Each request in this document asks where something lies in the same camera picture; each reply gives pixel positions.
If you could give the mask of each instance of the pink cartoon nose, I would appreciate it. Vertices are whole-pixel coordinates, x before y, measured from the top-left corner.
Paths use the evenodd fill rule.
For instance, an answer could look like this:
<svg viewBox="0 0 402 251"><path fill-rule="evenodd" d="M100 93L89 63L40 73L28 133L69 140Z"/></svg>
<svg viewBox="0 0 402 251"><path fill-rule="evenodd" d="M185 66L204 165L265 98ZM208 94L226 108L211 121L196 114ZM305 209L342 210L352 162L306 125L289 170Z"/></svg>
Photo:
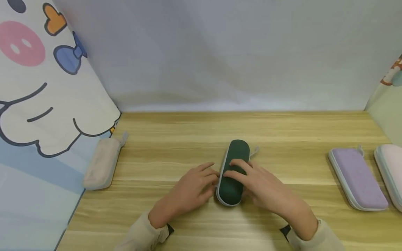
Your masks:
<svg viewBox="0 0 402 251"><path fill-rule="evenodd" d="M45 60L45 47L41 39L20 22L0 23L0 51L23 66L37 66Z"/></svg>

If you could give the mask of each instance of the cartoon eye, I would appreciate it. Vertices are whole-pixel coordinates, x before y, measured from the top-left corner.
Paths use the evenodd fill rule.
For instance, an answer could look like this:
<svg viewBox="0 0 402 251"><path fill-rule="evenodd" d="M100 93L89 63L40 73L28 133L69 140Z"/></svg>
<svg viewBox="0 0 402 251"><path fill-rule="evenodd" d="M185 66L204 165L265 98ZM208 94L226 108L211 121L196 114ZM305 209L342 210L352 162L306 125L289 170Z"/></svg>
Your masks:
<svg viewBox="0 0 402 251"><path fill-rule="evenodd" d="M23 0L7 0L7 2L10 7L18 13L24 13L27 10L27 6Z"/></svg>

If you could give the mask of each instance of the wooden tabletop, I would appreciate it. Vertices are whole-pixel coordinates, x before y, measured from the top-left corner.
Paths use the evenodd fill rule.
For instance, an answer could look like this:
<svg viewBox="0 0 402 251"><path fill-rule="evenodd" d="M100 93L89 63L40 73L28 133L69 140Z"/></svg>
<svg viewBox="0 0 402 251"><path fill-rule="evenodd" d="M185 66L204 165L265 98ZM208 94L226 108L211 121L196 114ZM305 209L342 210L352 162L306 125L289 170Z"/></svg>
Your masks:
<svg viewBox="0 0 402 251"><path fill-rule="evenodd" d="M113 134L130 136L112 185L86 191L58 250L112 250L139 215L190 168L214 161L219 170L233 139L260 151L253 160L310 204L346 250L402 250L402 213L384 188L373 151L389 143L366 112L123 113ZM328 160L333 147L362 145L365 160L390 208L351 208ZM278 229L284 222L246 200L226 208L216 199L171 222L157 250L291 250Z"/></svg>

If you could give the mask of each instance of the wrist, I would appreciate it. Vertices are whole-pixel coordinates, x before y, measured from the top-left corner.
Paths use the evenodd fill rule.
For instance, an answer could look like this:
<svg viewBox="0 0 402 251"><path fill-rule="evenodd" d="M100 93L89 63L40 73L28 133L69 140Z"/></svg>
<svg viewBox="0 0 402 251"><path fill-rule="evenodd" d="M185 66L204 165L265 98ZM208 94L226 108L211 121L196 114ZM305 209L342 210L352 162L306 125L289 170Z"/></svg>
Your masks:
<svg viewBox="0 0 402 251"><path fill-rule="evenodd" d="M175 216L176 210L174 209L174 206L169 203L168 198L163 197L155 203L154 207L148 214L148 219L154 228L160 229L170 222Z"/></svg>
<svg viewBox="0 0 402 251"><path fill-rule="evenodd" d="M311 240L317 229L318 220L310 206L303 200L293 207L293 212L289 212L284 219L289 223L300 239Z"/></svg>

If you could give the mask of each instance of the hand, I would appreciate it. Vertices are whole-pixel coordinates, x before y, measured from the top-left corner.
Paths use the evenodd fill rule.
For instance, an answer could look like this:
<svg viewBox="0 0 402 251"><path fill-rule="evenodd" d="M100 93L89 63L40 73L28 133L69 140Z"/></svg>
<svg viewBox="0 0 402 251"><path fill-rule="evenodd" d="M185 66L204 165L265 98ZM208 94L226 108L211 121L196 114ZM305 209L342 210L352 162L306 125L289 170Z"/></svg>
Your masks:
<svg viewBox="0 0 402 251"><path fill-rule="evenodd" d="M241 167L247 175L226 171L230 177L245 186L244 194L252 198L256 206L265 208L284 218L303 240L310 240L318 228L318 221L310 206L275 175L255 163L233 159L230 165Z"/></svg>
<svg viewBox="0 0 402 251"><path fill-rule="evenodd" d="M213 162L208 162L190 169L172 190L154 205L148 215L154 228L161 228L174 217L200 207L213 196L219 177L217 171L209 168L213 165Z"/></svg>

